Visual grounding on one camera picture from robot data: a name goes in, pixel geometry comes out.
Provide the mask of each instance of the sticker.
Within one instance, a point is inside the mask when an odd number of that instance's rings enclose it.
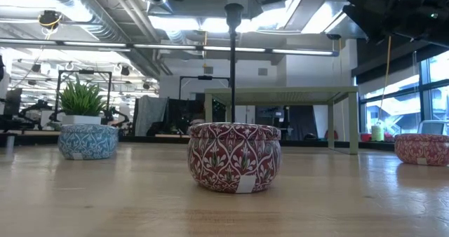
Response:
[[[241,176],[236,193],[251,193],[255,184],[255,175]]]
[[[419,165],[427,165],[427,159],[423,157],[418,157],[418,164]]]
[[[81,153],[73,153],[74,160],[83,160],[83,154]]]

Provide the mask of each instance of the table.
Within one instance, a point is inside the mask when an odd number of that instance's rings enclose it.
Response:
[[[358,105],[356,86],[236,88],[236,105],[327,105],[328,147],[334,149],[334,105],[349,99],[349,153],[358,152]],[[205,90],[206,122],[212,122],[212,101],[226,105],[227,121],[231,118],[231,89]]]

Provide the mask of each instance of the wooden table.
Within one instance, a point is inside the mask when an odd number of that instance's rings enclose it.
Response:
[[[280,105],[327,105],[328,146],[334,149],[334,105],[349,99],[349,152],[358,151],[358,105],[356,86],[341,87],[278,87],[237,88],[236,105],[280,106]],[[206,89],[206,122],[212,122],[212,99],[226,105],[227,121],[231,120],[231,89]]]

